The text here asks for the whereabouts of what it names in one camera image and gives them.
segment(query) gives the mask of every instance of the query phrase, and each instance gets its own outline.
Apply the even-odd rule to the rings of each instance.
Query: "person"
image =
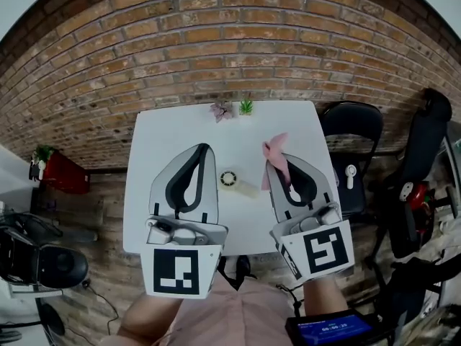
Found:
[[[104,338],[100,346],[292,345],[285,331],[287,319],[294,316],[289,298],[256,281],[247,257],[238,258],[236,274],[230,279],[218,268],[205,300],[141,295],[125,313],[117,335]],[[304,283],[303,292],[306,315],[348,309],[333,275]]]

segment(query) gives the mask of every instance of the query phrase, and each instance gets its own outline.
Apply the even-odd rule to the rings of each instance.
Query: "black tablet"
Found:
[[[289,318],[285,329],[294,346],[371,345],[387,333],[355,310]]]

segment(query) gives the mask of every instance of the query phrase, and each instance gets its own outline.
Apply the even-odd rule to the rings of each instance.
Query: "pink cloth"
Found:
[[[262,153],[269,161],[270,164],[280,170],[284,177],[287,185],[290,186],[290,172],[288,171],[288,162],[286,158],[282,155],[282,145],[288,137],[288,133],[280,133],[278,136],[272,138],[269,142],[264,142],[262,144]],[[269,190],[269,178],[267,176],[267,171],[264,169],[264,175],[262,177],[262,190]]]
[[[160,345],[288,346],[292,343],[285,322],[293,316],[282,291],[247,278],[237,292],[216,273],[205,300],[183,301],[171,336]],[[100,346],[140,344],[125,337],[109,336]]]

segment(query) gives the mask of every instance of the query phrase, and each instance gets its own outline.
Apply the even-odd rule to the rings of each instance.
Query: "brick wall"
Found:
[[[460,53],[422,0],[40,0],[0,43],[0,143],[123,167],[141,110],[250,96],[374,104],[397,150],[425,87],[461,120]]]

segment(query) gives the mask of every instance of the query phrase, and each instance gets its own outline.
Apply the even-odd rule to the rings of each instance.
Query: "office chair headrest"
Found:
[[[449,122],[452,118],[452,106],[443,94],[435,89],[425,89],[424,99],[426,99],[426,116],[441,122]]]

